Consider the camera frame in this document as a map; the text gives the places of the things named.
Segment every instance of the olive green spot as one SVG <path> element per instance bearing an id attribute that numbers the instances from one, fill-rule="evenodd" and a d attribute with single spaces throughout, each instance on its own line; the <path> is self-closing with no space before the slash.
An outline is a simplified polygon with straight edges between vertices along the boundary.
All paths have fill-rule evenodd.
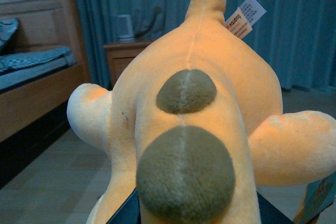
<path id="1" fill-rule="evenodd" d="M 230 204 L 235 172 L 225 145 L 210 132 L 178 126 L 140 158 L 136 186 L 153 215 L 173 223 L 211 223 Z"/>
<path id="2" fill-rule="evenodd" d="M 172 75 L 156 96 L 156 105 L 170 114 L 185 114 L 202 110 L 216 97 L 217 89 L 210 76 L 193 69 Z"/>

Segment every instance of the curtain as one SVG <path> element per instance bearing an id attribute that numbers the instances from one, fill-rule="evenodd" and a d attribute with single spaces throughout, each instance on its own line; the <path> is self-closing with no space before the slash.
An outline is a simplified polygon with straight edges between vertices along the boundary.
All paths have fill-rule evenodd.
<path id="1" fill-rule="evenodd" d="M 103 45 L 116 41 L 115 17 L 131 14 L 137 37 L 157 39 L 179 26 L 190 0 L 77 0 L 94 83 L 107 87 Z M 244 0 L 227 0 L 228 18 Z M 267 13 L 243 40 L 285 89 L 336 87 L 336 0 L 257 0 Z"/>

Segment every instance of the wooden nightstand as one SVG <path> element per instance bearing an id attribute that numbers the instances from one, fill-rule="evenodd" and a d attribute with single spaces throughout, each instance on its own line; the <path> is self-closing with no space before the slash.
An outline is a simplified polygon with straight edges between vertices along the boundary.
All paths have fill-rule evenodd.
<path id="1" fill-rule="evenodd" d="M 107 53 L 112 86 L 115 85 L 117 79 L 128 64 L 151 43 L 152 41 L 148 40 L 133 40 L 113 42 L 104 45 L 104 49 Z"/>

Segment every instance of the stuffed animal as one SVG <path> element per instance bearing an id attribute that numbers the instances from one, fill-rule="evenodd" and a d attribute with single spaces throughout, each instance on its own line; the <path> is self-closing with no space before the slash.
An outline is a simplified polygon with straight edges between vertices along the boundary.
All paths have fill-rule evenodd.
<path id="1" fill-rule="evenodd" d="M 336 121 L 282 114 L 267 63 L 224 27 L 226 0 L 191 0 L 185 22 L 138 55 L 112 91 L 83 84 L 68 119 L 111 159 L 87 223 L 103 224 L 135 187 L 141 221 L 260 223 L 256 185 L 336 170 Z"/>

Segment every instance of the floor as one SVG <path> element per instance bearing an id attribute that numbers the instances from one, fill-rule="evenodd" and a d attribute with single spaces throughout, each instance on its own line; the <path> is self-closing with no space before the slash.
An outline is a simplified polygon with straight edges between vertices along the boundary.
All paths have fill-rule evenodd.
<path id="1" fill-rule="evenodd" d="M 336 92 L 292 90 L 283 93 L 283 103 L 285 112 L 319 110 L 336 118 Z M 0 223 L 85 223 L 109 179 L 105 154 L 69 130 L 0 190 Z M 305 186 L 258 191 L 292 219 Z M 336 223 L 336 204 L 322 213 L 318 223 Z"/>

